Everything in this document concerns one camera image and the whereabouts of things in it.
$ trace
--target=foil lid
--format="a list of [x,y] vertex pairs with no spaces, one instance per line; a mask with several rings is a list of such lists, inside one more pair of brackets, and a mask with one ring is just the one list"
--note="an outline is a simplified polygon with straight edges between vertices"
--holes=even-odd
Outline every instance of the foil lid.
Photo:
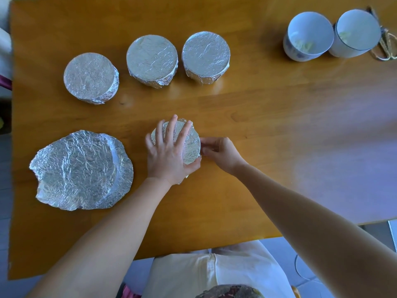
[[187,76],[210,85],[229,68],[230,48],[218,34],[202,31],[187,39],[182,62]]
[[[174,142],[178,138],[179,133],[181,132],[183,126],[185,125],[185,119],[178,119],[175,124],[174,129]],[[163,138],[166,136],[166,129],[167,129],[168,122],[164,122],[163,124]],[[156,144],[156,129],[152,131],[151,139],[153,144]],[[183,145],[183,163],[190,164],[193,163],[200,156],[200,137],[199,134],[193,127],[190,128],[189,133],[186,136],[185,143]]]
[[170,84],[178,68],[178,54],[173,44],[159,35],[136,39],[127,51],[129,74],[141,83],[162,88]]
[[76,98],[102,105],[116,94],[119,72],[103,55],[83,53],[68,63],[63,82]]
[[37,200],[63,210],[110,208],[134,176],[119,140],[84,130],[39,150],[29,168],[38,180]]

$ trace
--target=forearm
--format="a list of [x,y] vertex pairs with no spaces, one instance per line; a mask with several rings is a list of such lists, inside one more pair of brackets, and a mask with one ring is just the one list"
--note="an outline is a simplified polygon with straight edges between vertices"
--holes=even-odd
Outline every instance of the forearm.
[[152,215],[169,188],[166,181],[146,179],[87,232],[28,297],[115,296]]
[[365,297],[397,291],[390,286],[397,278],[396,254],[365,231],[250,165],[234,175],[335,294]]

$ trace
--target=table surface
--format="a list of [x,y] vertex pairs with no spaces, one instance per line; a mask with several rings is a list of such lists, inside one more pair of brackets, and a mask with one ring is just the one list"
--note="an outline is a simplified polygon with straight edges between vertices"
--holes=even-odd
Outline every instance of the table surface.
[[[370,54],[306,63],[286,57],[289,21],[317,11],[334,23],[372,4],[397,31],[396,0],[23,0],[12,5],[14,209],[9,277],[45,273],[111,211],[59,210],[35,199],[29,163],[36,152],[77,130],[112,135],[134,164],[132,191],[146,176],[144,135],[176,113],[201,136],[228,136],[252,165],[354,223],[397,216],[397,61]],[[186,39],[209,30],[231,50],[213,85],[180,64],[162,89],[129,76],[126,51],[158,34],[180,55]],[[120,72],[116,96],[94,106],[63,84],[67,63],[97,52]],[[203,159],[158,206],[137,258],[280,236],[236,179]]]

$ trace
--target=aluminum foil sheet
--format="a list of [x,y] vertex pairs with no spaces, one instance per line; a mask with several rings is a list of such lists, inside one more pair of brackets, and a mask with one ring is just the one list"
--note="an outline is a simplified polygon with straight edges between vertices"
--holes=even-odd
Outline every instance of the aluminum foil sheet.
[[182,62],[187,76],[201,84],[212,84],[229,68],[230,48],[218,34],[202,31],[187,39]]
[[141,83],[162,88],[170,84],[178,68],[178,54],[173,44],[159,35],[136,39],[127,51],[129,74]]
[[29,168],[38,180],[36,198],[63,210],[112,207],[134,176],[120,141],[84,130],[39,150]]
[[[176,121],[175,129],[174,129],[174,142],[178,138],[179,133],[181,132],[183,126],[185,125],[185,119],[178,119]],[[166,136],[168,122],[164,122],[163,124],[163,138]],[[156,129],[152,131],[151,139],[153,144],[156,144]],[[183,163],[190,164],[193,163],[200,156],[200,136],[194,129],[193,125],[189,130],[189,133],[186,136],[185,144],[183,145]]]
[[102,105],[110,100],[119,88],[119,72],[103,55],[83,53],[66,66],[63,82],[76,98]]

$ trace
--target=ceramic cup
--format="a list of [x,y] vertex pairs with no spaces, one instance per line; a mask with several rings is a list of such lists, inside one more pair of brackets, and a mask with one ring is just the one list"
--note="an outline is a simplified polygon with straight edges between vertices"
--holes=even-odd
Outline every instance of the ceramic cup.
[[374,48],[381,38],[378,20],[361,9],[346,11],[335,26],[335,39],[330,54],[352,58]]
[[294,61],[308,61],[326,52],[334,41],[330,21],[317,12],[302,12],[288,25],[284,36],[285,53]]

